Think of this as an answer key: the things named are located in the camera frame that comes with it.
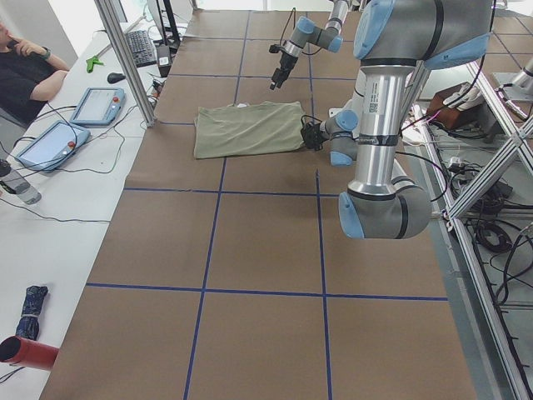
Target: green clip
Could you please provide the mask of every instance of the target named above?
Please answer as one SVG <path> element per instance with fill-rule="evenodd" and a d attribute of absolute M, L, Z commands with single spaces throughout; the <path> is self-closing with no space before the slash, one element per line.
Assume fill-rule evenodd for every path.
<path fill-rule="evenodd" d="M 103 65 L 103 62 L 98 59 L 98 56 L 92 56 L 87 60 L 87 72 L 91 73 L 95 65 Z"/>

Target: keyboard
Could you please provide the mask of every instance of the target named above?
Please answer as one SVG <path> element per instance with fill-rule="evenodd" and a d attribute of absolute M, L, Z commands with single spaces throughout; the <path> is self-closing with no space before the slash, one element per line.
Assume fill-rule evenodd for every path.
<path fill-rule="evenodd" d="M 157 63 L 156 53 L 152 40 L 148 37 L 148 31 L 133 31 L 126 33 L 127 45 L 133 55 L 135 65 L 145 67 Z"/>

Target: bottle cap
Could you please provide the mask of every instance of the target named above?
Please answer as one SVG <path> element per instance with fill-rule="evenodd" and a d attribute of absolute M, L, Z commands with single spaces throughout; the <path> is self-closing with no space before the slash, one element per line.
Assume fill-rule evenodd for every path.
<path fill-rule="evenodd" d="M 0 160 L 0 178 L 11 172 L 11 164 L 6 160 Z"/>

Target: gray cloth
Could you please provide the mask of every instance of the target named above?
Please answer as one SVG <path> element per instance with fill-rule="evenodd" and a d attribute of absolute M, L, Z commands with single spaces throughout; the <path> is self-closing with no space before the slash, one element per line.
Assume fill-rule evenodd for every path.
<path fill-rule="evenodd" d="M 195 158 L 290 152 L 303 145 L 299 102 L 200 107 Z"/>

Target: black shirt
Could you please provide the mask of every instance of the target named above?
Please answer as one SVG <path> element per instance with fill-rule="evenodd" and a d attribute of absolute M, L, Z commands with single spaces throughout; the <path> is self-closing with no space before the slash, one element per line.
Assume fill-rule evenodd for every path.
<path fill-rule="evenodd" d="M 33 89 L 56 69 L 37 54 L 28 57 L 0 52 L 0 107 L 30 123 L 46 102 L 30 100 Z"/>

